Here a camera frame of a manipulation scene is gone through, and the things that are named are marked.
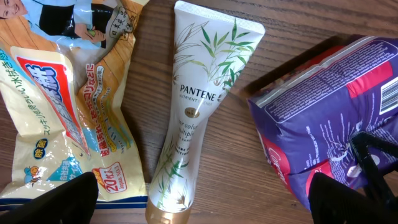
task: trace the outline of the purple plastic bag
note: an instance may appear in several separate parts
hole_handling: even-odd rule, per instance
[[[353,189],[366,184],[352,135],[366,131],[398,145],[397,55],[397,39],[363,37],[248,100],[268,161],[306,208],[316,172]],[[369,151],[381,170],[397,161]]]

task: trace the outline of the red label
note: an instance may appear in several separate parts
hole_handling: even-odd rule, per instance
[[[108,168],[95,168],[92,170],[97,182],[108,192],[118,193],[127,189],[122,167],[119,162],[115,162]]]
[[[347,84],[346,87],[349,96],[351,98],[356,98],[358,95],[363,94],[390,77],[392,77],[391,64],[390,62],[384,62]]]
[[[261,135],[261,138],[264,146],[266,147],[269,160],[271,161],[273,168],[278,173],[279,178],[283,181],[286,187],[292,191],[289,185],[290,165],[285,153],[279,146],[265,138],[264,135]]]
[[[310,175],[308,176],[307,183],[305,184],[305,193],[308,194],[310,193],[310,186],[311,186],[311,181],[313,179],[313,176],[317,173],[321,172],[326,174],[327,176],[331,177],[334,179],[333,174],[331,173],[331,168],[330,168],[330,163],[329,161],[325,161],[321,164],[318,164],[315,168],[311,170]]]
[[[60,63],[40,62],[17,57],[19,64],[51,104],[67,136],[75,140],[90,155],[83,131],[73,112],[68,87],[66,66]]]

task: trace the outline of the pantene tube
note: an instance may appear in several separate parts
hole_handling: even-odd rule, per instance
[[[149,190],[146,218],[150,224],[188,221],[208,118],[265,33],[256,22],[187,2],[178,1],[174,9],[172,106]]]

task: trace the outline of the wood grain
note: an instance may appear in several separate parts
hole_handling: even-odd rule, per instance
[[[189,2],[258,21],[267,29],[236,86],[209,120],[189,223],[311,223],[310,213],[284,188],[267,164],[242,90],[254,92],[293,69],[295,64],[289,62],[299,62],[298,55],[306,52],[304,56],[308,57],[321,42],[321,47],[327,47],[328,40],[336,35],[398,37],[398,1]],[[122,104],[148,183],[170,116],[174,3],[150,0],[145,6],[136,30],[137,41]],[[2,188],[11,181],[16,136],[3,102],[0,121]],[[388,181],[393,191],[398,192],[398,175],[389,175]],[[144,210],[97,210],[92,223],[145,223]]]

